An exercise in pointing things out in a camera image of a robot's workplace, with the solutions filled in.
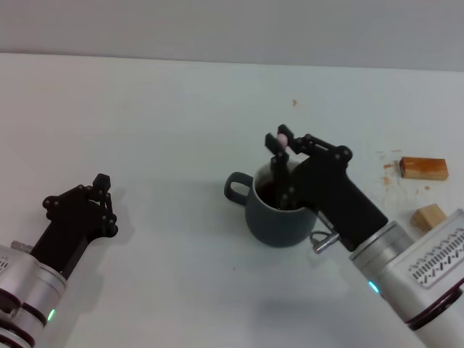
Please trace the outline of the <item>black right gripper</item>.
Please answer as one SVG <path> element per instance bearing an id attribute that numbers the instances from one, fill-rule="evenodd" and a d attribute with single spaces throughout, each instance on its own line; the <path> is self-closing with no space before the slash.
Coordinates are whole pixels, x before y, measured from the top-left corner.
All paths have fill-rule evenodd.
<path id="1" fill-rule="evenodd" d="M 347 176 L 352 152 L 346 146 L 333 146 L 309 133 L 295 137 L 286 125 L 278 134 L 265 136 L 265 147 L 273 154 L 273 203 L 280 210 L 298 210 L 301 205 L 321 212 L 349 251 L 388 223 L 388 218 Z M 291 173 L 290 148 L 309 156 Z"/>

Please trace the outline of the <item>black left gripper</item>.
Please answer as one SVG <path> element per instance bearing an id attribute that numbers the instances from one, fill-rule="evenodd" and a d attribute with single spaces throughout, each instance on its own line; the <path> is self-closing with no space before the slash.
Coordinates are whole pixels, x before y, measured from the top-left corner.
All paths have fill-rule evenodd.
<path id="1" fill-rule="evenodd" d="M 46 197 L 42 206 L 50 224 L 30 254 L 68 279 L 92 241 L 118 232 L 110 188 L 110 177 L 99 173 L 92 186 L 80 184 Z"/>

